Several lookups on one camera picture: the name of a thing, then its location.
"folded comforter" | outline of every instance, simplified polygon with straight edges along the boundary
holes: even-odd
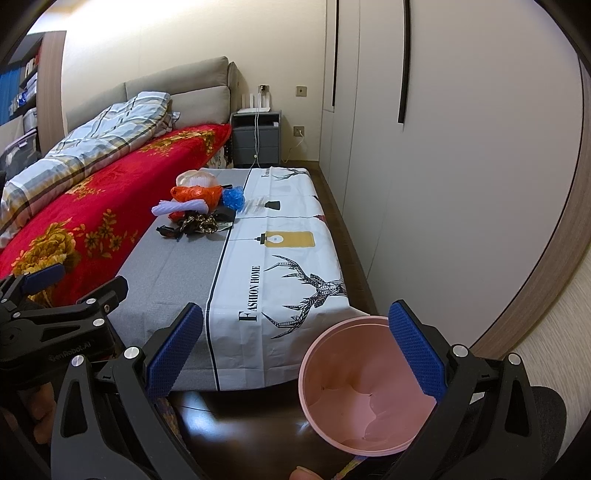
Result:
[[[76,128],[7,182],[0,203],[0,250],[62,193],[170,129],[170,95],[142,92]]]

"storage box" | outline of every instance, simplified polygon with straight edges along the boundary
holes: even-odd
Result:
[[[25,168],[39,160],[37,151],[37,130],[31,130],[4,149],[0,156],[0,170],[6,172],[6,179],[10,180]]]
[[[37,107],[31,108],[22,117],[22,129],[25,133],[37,128]]]

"human hand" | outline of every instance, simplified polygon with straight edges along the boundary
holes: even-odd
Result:
[[[322,480],[313,471],[302,466],[297,467],[290,475],[290,480]]]
[[[15,416],[4,408],[0,408],[4,418],[13,432],[18,430]],[[40,445],[51,442],[53,420],[56,415],[56,401],[53,386],[50,383],[42,385],[27,402],[27,410],[38,423],[33,430],[35,441]]]

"lavender cloth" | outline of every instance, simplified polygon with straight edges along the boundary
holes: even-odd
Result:
[[[160,203],[152,207],[152,213],[155,216],[167,215],[174,212],[186,212],[194,210],[197,213],[209,213],[209,208],[205,200],[189,200],[188,202],[171,202],[170,200],[160,200]]]

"nightstand drawer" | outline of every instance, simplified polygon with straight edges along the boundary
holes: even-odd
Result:
[[[261,148],[279,147],[279,129],[261,128],[259,130]],[[251,148],[255,146],[254,129],[236,129],[233,132],[234,148]]]
[[[235,148],[233,151],[234,165],[250,166],[252,162],[255,163],[254,148]],[[258,162],[260,164],[276,164],[280,163],[279,147],[261,147],[258,154]]]

